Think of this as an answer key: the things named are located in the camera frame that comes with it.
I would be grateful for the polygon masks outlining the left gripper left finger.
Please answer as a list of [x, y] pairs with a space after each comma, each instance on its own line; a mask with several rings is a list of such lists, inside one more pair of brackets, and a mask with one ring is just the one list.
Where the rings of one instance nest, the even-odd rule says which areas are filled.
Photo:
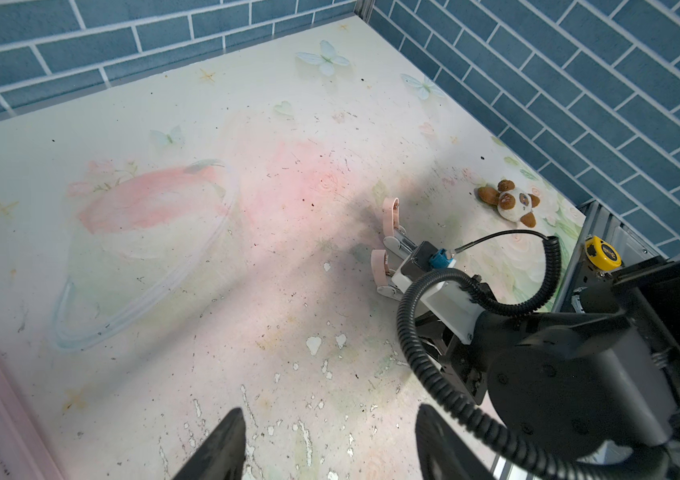
[[174, 480], [241, 480], [246, 461], [246, 422], [232, 409], [186, 461]]

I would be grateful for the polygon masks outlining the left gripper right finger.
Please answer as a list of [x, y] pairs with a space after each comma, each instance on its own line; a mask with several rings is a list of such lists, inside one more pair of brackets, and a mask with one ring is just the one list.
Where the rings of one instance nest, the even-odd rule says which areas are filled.
[[435, 408], [418, 409], [416, 443], [425, 480], [493, 480], [493, 475]]

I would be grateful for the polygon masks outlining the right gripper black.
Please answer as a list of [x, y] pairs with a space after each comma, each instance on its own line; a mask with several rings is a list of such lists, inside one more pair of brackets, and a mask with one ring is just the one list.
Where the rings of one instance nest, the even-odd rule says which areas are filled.
[[442, 375], [473, 403], [481, 404], [487, 382], [472, 363], [470, 346], [463, 344], [433, 312], [418, 316], [415, 326], [425, 350]]

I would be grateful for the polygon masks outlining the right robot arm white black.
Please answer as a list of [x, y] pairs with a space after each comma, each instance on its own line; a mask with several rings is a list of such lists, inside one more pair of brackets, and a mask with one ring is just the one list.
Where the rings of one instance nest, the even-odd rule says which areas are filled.
[[423, 387], [479, 441], [545, 478], [649, 478], [680, 445], [680, 256], [656, 257], [546, 312], [561, 273], [544, 241], [540, 289], [499, 302], [478, 277], [433, 269], [397, 311]]

